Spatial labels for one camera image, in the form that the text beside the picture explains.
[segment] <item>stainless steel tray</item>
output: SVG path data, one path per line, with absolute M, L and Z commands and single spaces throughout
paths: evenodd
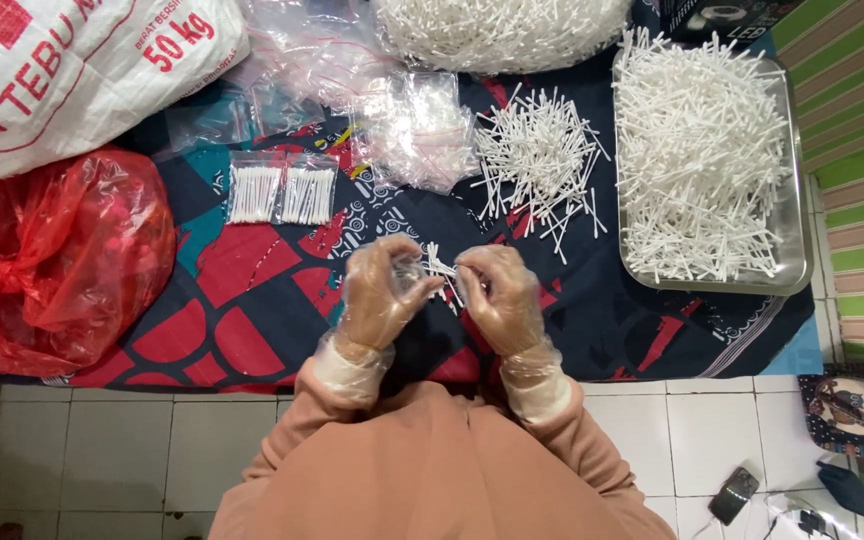
M 621 61 L 621 54 L 615 55 L 613 65 Z M 792 80 L 788 70 L 778 60 L 765 58 L 759 61 L 758 70 L 761 73 L 781 72 L 775 76 L 769 92 L 774 92 L 779 112 L 789 121 L 785 131 L 784 164 L 793 173 L 778 187 L 778 203 L 772 214 L 766 220 L 766 228 L 775 233 L 782 242 L 773 250 L 778 270 L 772 277 L 758 272 L 740 273 L 736 278 L 726 281 L 710 279 L 661 279 L 656 282 L 652 275 L 634 272 L 627 261 L 629 251 L 627 235 L 627 216 L 622 205 L 622 195 L 618 195 L 618 227 L 619 254 L 622 264 L 629 274 L 643 286 L 653 289 L 698 290 L 708 292 L 739 292 L 746 294 L 768 294 L 778 296 L 793 295 L 802 289 L 812 279 L 812 242 L 810 241 L 809 218 L 806 210 L 806 187 L 802 166 L 802 142 L 799 139 L 799 122 L 795 114 L 795 104 L 792 100 Z M 618 81 L 618 70 L 612 69 L 612 80 Z M 621 141 L 618 139 L 618 126 L 615 137 L 615 161 L 618 164 Z M 618 181 L 622 180 L 618 172 Z

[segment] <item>mobile phone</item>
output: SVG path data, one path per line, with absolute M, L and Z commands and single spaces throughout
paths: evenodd
M 758 489 L 759 481 L 756 477 L 739 467 L 735 469 L 732 476 L 728 477 L 719 494 L 712 498 L 712 502 L 708 504 L 708 511 L 715 516 L 715 519 L 722 522 L 722 525 L 728 526 Z

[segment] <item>pink sleeve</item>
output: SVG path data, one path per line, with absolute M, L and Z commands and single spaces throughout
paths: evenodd
M 525 429 L 588 485 L 595 488 L 632 538 L 675 540 L 669 525 L 645 507 L 645 495 L 618 448 L 583 407 L 582 388 L 569 379 L 572 395 L 555 418 L 524 423 Z
M 295 399 L 275 424 L 251 466 L 242 472 L 243 483 L 229 489 L 222 496 L 219 509 L 212 522 L 209 538 L 239 540 L 245 537 L 246 527 L 262 495 L 269 477 L 282 465 L 282 460 L 319 428 L 330 422 L 344 424 L 353 421 L 355 411 L 372 407 L 375 399 L 345 399 L 330 392 L 313 371 L 312 358 L 306 360 L 295 379 Z

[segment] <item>cardboard box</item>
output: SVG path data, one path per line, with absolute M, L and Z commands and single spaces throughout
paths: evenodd
M 662 30 L 680 43 L 708 42 L 717 32 L 741 51 L 803 0 L 659 0 Z

